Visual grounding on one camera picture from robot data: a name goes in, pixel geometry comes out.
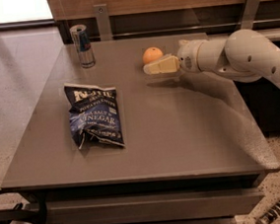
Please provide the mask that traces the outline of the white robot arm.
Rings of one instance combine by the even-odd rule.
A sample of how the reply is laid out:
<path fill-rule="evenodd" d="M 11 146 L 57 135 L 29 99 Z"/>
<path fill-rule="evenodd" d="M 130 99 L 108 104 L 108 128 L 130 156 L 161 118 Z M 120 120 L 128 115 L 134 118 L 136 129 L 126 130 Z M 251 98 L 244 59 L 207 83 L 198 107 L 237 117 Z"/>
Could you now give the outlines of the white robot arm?
<path fill-rule="evenodd" d="M 149 74 L 212 72 L 229 80 L 265 78 L 280 89 L 280 48 L 253 30 L 238 30 L 226 39 L 179 40 L 177 55 L 170 53 L 144 65 Z"/>

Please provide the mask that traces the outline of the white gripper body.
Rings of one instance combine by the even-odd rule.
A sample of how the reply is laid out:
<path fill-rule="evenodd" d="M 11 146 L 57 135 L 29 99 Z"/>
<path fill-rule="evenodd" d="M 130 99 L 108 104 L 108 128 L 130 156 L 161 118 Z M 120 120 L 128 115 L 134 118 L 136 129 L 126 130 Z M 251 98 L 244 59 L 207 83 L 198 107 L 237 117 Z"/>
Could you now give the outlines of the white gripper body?
<path fill-rule="evenodd" d="M 182 70 L 185 72 L 200 73 L 201 69 L 197 63 L 198 51 L 200 46 L 205 43 L 205 39 L 199 40 L 179 40 L 177 58 Z"/>

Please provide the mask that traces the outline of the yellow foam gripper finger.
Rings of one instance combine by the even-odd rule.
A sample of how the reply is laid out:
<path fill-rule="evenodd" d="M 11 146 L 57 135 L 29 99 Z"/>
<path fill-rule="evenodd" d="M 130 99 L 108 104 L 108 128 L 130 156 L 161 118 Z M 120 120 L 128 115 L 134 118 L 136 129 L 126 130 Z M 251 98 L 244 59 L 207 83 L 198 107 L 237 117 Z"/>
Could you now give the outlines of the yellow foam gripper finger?
<path fill-rule="evenodd" d="M 147 75 L 157 75 L 159 73 L 170 74 L 179 70 L 180 64 L 176 56 L 167 54 L 158 60 L 151 61 L 144 65 L 144 72 Z"/>

